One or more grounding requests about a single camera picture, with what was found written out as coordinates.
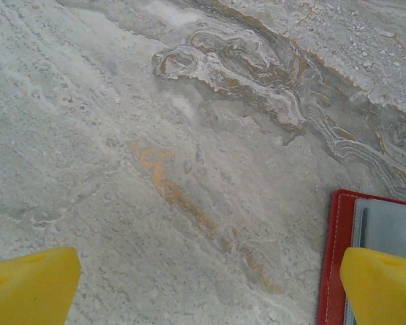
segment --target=gray marble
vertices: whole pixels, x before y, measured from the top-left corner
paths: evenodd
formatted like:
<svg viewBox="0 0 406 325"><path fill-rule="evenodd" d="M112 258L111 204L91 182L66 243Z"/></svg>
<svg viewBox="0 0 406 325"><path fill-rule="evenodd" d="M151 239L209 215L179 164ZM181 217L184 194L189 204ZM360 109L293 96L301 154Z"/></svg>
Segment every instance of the gray marble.
<svg viewBox="0 0 406 325"><path fill-rule="evenodd" d="M313 324L331 193L406 200L406 0L1 0L0 260L68 324Z"/></svg>

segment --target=marble surface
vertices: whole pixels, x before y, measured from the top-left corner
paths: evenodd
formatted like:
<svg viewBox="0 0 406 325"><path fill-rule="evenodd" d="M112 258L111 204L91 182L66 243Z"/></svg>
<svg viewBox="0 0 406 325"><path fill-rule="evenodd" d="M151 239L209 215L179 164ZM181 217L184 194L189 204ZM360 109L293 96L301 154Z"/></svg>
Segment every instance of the marble surface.
<svg viewBox="0 0 406 325"><path fill-rule="evenodd" d="M406 0L1 0L0 260L68 324L314 324L331 193L406 200Z"/></svg>

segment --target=stone floor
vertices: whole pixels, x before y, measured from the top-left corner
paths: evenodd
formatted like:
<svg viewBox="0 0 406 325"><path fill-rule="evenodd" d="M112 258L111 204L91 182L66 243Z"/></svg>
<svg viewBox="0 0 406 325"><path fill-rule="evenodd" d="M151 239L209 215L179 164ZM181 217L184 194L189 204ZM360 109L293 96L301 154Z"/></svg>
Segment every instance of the stone floor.
<svg viewBox="0 0 406 325"><path fill-rule="evenodd" d="M0 0L0 260L68 324L314 324L331 193L406 200L406 0Z"/></svg>

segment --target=yellow plastic object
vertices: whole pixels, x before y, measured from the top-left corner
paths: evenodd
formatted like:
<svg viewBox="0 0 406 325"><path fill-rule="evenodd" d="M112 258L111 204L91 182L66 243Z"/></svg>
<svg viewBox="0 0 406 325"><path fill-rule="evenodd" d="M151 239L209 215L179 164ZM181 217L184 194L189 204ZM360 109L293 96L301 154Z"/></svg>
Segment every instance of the yellow plastic object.
<svg viewBox="0 0 406 325"><path fill-rule="evenodd" d="M406 325L406 259L350 247L340 277L358 325Z"/></svg>
<svg viewBox="0 0 406 325"><path fill-rule="evenodd" d="M80 269L74 248L0 262L0 325L63 325Z"/></svg>

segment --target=rust-colored vein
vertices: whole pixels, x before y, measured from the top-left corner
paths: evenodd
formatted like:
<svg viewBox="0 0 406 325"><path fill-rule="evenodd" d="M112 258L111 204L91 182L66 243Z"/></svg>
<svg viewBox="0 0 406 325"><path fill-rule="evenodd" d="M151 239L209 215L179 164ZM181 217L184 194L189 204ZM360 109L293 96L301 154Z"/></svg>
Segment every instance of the rust-colored vein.
<svg viewBox="0 0 406 325"><path fill-rule="evenodd" d="M351 141L357 141L356 137L350 133L349 131L342 129L341 127L333 127L332 131L334 131L334 133L346 140L351 140Z"/></svg>
<svg viewBox="0 0 406 325"><path fill-rule="evenodd" d="M257 278L258 282L260 285L265 288L266 290L269 290L270 292L277 293L277 294L282 294L284 293L284 290L282 287L276 285L270 279L265 277L265 271L263 269L263 265L257 264L252 256L252 251L248 247L245 248L246 251L246 260L248 262L248 265L250 268L257 273Z"/></svg>
<svg viewBox="0 0 406 325"><path fill-rule="evenodd" d="M167 173L164 172L164 159L166 157L174 158L175 154L169 151L155 152L153 148L140 148L139 142L133 142L130 149L137 157L140 167L144 169L152 169L152 183L156 191L170 205L177 205L182 211L189 213L195 219L198 228L210 239L214 238L214 230L218 228L218 224L204 214L199 207L190 202L183 195L181 189L173 182L166 180Z"/></svg>
<svg viewBox="0 0 406 325"><path fill-rule="evenodd" d="M310 18L311 14L314 12L313 9L314 9L314 7L316 6L316 2L317 2L317 0L315 0L312 5L309 5L308 3L304 3L304 6L308 7L309 11L308 11L307 15L306 15L303 19L301 19L301 20L298 22L298 24L296 24L296 27L298 27L299 25L301 25L301 23L302 23L304 20L307 20L307 19Z"/></svg>
<svg viewBox="0 0 406 325"><path fill-rule="evenodd" d="M177 59L177 56L178 55L175 53L170 53L165 56L165 58L160 63L160 71L165 74L167 72L167 60L175 61Z"/></svg>
<svg viewBox="0 0 406 325"><path fill-rule="evenodd" d="M134 153L141 168L152 170L152 183L157 193L170 205L175 204L183 212L192 215L198 229L208 239L213 240L219 225L210 216L203 213L194 203L186 199L178 186L167 180L168 174L164 171L164 160L166 158L174 158L175 154L167 150L156 152L153 147L144 148L139 140L132 142L129 148ZM235 238L239 237L239 232L236 227L233 227L232 232ZM232 243L228 238L221 239L221 250L224 253L232 252ZM250 248L246 248L246 259L251 270L256 272L258 282L264 290L275 294L282 294L284 292L280 286L272 283L270 279L265 277L263 265L255 263Z"/></svg>
<svg viewBox="0 0 406 325"><path fill-rule="evenodd" d="M381 153L383 154L387 154L389 155L389 157L391 157L392 159L394 159L395 161L397 161L400 165L402 165L403 167L406 168L406 164L404 164L403 162L401 162L399 159L395 158L391 153L390 150L387 149L385 143L384 143L384 139L383 137L376 131L374 131L374 134L376 135L376 137L378 138L379 141L379 145L380 145L380 149L381 149Z"/></svg>
<svg viewBox="0 0 406 325"><path fill-rule="evenodd" d="M286 83L287 86L292 87L292 88L295 88L299 85L302 75L309 67L309 64L307 63L307 61L305 61L305 59L301 55L299 55L298 53L295 53L294 58L292 59L292 61L290 61L289 70L293 70L294 62L296 61L295 59L297 59L299 61L298 72L296 73L294 81L292 80L292 81L289 81L288 83Z"/></svg>
<svg viewBox="0 0 406 325"><path fill-rule="evenodd" d="M400 41L400 37L398 34L394 34L394 36L386 36L386 35L380 35L382 37L386 37L387 39L393 39L397 45L400 45L402 49L406 49L406 46Z"/></svg>

